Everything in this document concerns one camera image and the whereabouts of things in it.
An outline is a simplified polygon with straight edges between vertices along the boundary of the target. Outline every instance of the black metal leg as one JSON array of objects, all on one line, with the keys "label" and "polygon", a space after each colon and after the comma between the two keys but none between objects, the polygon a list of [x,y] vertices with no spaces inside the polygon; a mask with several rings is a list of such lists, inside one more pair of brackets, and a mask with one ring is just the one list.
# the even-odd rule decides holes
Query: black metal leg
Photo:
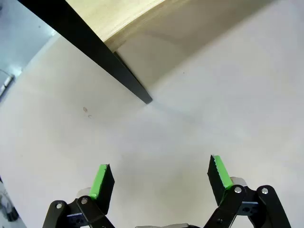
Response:
[{"label": "black metal leg", "polygon": [[152,98],[65,0],[18,0],[146,104]]}]

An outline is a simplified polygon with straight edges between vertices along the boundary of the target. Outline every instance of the green gripper pad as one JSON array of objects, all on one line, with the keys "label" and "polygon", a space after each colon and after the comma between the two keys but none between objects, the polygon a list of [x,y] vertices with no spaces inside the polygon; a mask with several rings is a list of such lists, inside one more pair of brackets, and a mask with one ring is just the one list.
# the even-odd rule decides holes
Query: green gripper pad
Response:
[{"label": "green gripper pad", "polygon": [[96,204],[105,215],[109,210],[114,182],[110,165],[100,165],[89,196],[91,199],[95,200]]},{"label": "green gripper pad", "polygon": [[225,190],[228,190],[233,185],[220,156],[211,155],[208,177],[215,200],[219,205],[224,197]]}]

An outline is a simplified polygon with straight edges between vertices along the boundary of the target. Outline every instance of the metal screw head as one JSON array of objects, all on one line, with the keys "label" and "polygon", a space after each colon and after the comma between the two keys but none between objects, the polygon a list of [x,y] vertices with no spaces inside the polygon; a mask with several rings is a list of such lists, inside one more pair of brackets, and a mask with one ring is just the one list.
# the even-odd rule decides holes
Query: metal screw head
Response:
[{"label": "metal screw head", "polygon": [[234,189],[234,191],[235,191],[236,193],[240,193],[240,192],[242,191],[242,189],[241,189],[240,187],[236,187],[236,188]]},{"label": "metal screw head", "polygon": [[57,208],[57,209],[62,208],[62,203],[58,203],[58,204],[56,205],[56,208]]},{"label": "metal screw head", "polygon": [[268,189],[267,188],[262,188],[262,193],[263,194],[267,194],[268,193]]},{"label": "metal screw head", "polygon": [[82,200],[81,200],[81,204],[86,204],[87,203],[87,198],[83,198]]}]

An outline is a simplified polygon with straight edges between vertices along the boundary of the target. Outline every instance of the light wood surface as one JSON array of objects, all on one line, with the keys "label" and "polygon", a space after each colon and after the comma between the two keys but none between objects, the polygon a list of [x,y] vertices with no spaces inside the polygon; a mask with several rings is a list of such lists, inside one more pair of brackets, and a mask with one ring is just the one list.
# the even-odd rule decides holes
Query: light wood surface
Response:
[{"label": "light wood surface", "polygon": [[189,0],[67,0],[90,28],[116,51],[151,19],[162,17]]}]

